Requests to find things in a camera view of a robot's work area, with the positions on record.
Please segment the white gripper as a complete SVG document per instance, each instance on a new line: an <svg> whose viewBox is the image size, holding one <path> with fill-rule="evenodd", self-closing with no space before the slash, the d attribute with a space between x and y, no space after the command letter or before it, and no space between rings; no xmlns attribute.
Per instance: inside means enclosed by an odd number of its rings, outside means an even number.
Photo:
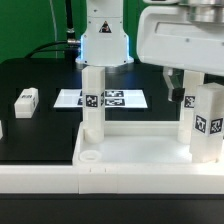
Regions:
<svg viewBox="0 0 224 224"><path fill-rule="evenodd" d="M182 102L179 69L224 76L224 3L148 6L139 20L137 55L166 66L168 100Z"/></svg>

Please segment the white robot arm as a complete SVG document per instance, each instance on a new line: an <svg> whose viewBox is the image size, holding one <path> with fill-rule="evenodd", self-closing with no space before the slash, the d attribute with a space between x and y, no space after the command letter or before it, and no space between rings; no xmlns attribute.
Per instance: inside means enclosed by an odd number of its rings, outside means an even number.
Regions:
<svg viewBox="0 0 224 224"><path fill-rule="evenodd" d="M176 69L224 76L224 0L143 0L136 52L164 68L169 99L178 100ZM110 69L133 62L123 30L123 0L86 0L87 28L76 63Z"/></svg>

